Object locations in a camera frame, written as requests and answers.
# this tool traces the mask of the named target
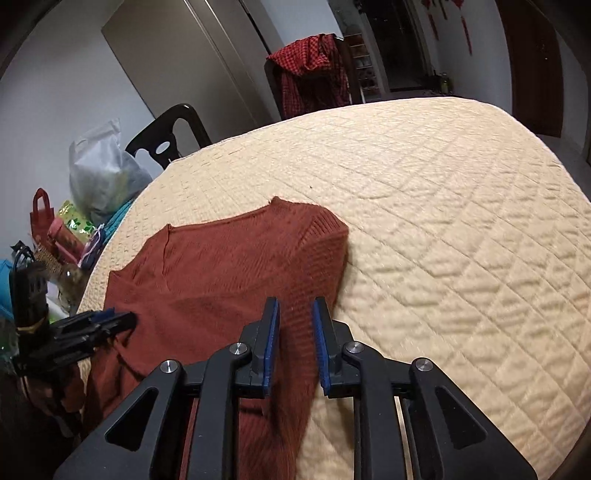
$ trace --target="chair backrest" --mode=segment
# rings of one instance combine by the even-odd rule
[[[343,60],[343,67],[345,68],[347,80],[349,81],[351,104],[360,105],[363,103],[363,97],[361,96],[361,86],[359,85],[359,77],[357,76],[357,69],[355,68],[355,62],[353,61],[353,54],[345,40],[337,37],[335,34],[332,35],[335,39],[335,44],[340,57]],[[271,88],[271,93],[275,99],[275,104],[277,105],[281,119],[285,120],[281,93],[281,67],[272,60],[267,60],[265,62],[265,74],[267,75],[267,81],[269,82],[269,87]]]
[[[186,120],[191,127],[200,148],[212,144],[195,109],[186,103],[179,103],[166,110],[137,134],[129,142],[125,151],[135,156],[138,150],[144,149],[165,170],[171,162],[180,158],[173,127],[175,122],[181,118]],[[166,142],[169,143],[168,147],[158,153],[158,147]]]

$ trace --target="blue gripper pad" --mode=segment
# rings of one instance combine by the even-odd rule
[[[326,308],[326,304],[321,306],[320,302],[324,302],[324,298],[316,298],[312,304],[312,324],[314,327],[314,343],[316,344],[316,360],[318,362],[320,385],[324,394],[328,395],[330,392],[329,356],[326,348],[326,339],[324,338],[322,316],[320,314],[320,309],[322,307]]]
[[[275,363],[275,351],[277,350],[277,340],[279,337],[279,300],[275,299],[273,305],[273,314],[271,316],[271,327],[265,346],[265,356],[263,360],[263,379],[262,388],[265,396],[269,394],[271,387],[271,375],[273,373],[273,364]]]

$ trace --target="bed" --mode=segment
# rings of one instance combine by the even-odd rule
[[[166,223],[226,218],[273,196],[350,229],[333,316],[385,356],[438,366],[541,480],[591,414],[591,205],[504,111],[455,98],[317,112],[170,165],[135,201],[80,308]],[[298,478],[353,478],[352,405],[319,389]]]

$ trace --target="black gripper frame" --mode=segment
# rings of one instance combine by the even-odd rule
[[[237,480],[240,398],[265,398],[279,335],[279,302],[208,360],[165,360],[57,470],[54,480],[173,480],[191,436],[187,480]],[[193,428],[190,410],[199,399]]]
[[[427,358],[410,365],[355,342],[324,298],[312,309],[320,382],[353,397],[355,480],[407,478],[394,397],[400,399],[415,480],[536,480],[531,465]]]

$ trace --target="knit sweater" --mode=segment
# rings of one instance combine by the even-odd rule
[[[157,232],[109,276],[105,308],[130,310],[138,324],[92,359],[87,431],[163,360],[203,361],[236,342],[274,296],[281,305],[274,383],[269,399],[241,402],[239,476],[293,479],[318,375],[311,303],[335,302],[347,234],[328,210],[279,198],[235,218]]]

